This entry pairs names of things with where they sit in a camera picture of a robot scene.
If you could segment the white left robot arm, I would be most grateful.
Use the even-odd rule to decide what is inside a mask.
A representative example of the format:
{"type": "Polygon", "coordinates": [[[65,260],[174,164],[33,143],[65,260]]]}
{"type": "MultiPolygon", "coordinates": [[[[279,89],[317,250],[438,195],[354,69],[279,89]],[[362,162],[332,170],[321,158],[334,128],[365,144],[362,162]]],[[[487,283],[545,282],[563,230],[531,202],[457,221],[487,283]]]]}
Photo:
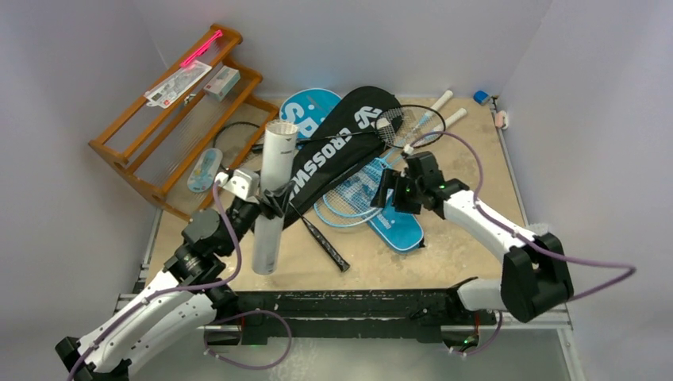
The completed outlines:
{"type": "Polygon", "coordinates": [[[260,231],[258,217],[282,217],[293,181],[258,191],[242,179],[216,180],[234,195],[224,208],[195,212],[181,232],[182,243],[161,271],[129,304],[87,335],[65,337],[56,353],[69,380],[128,380],[152,357],[183,334],[210,323],[242,323],[267,315],[285,324],[276,312],[245,309],[230,283],[242,268],[240,243],[250,230],[260,231]]]}

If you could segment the white shuttlecock tube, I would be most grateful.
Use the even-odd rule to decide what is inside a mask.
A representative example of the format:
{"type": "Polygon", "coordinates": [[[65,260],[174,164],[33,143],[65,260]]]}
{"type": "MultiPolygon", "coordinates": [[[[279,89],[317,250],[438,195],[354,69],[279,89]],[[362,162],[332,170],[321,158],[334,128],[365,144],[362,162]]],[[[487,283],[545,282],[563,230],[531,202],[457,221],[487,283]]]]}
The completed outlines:
{"type": "Polygon", "coordinates": [[[270,275],[276,269],[287,204],[298,127],[288,121],[267,124],[260,172],[260,205],[254,228],[252,270],[270,275]]]}

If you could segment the white shuttlecock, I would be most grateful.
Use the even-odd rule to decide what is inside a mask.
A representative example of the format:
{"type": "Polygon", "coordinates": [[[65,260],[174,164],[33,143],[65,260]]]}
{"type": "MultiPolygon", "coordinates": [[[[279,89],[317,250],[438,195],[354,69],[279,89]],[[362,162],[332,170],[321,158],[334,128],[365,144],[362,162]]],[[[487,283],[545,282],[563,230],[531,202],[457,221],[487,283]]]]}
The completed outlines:
{"type": "Polygon", "coordinates": [[[266,128],[268,133],[279,135],[282,137],[296,137],[298,135],[298,127],[293,122],[276,119],[270,121],[266,128]]]}
{"type": "Polygon", "coordinates": [[[547,223],[532,223],[526,226],[526,229],[533,232],[537,236],[543,236],[547,234],[550,230],[549,224],[547,223]]]}

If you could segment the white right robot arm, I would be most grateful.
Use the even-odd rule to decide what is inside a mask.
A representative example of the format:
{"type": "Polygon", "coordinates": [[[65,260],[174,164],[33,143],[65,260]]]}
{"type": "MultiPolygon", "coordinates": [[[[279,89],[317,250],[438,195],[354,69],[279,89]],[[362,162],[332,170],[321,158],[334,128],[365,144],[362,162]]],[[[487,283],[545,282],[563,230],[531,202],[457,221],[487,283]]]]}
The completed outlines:
{"type": "Polygon", "coordinates": [[[448,289],[445,311],[452,321],[464,323],[478,310],[499,310],[528,322],[574,296],[558,237],[503,217],[466,183],[446,179],[430,152],[407,156],[405,162],[401,171],[383,171],[371,205],[390,205],[405,214],[430,210],[469,233],[502,265],[500,279],[473,277],[448,289]]]}

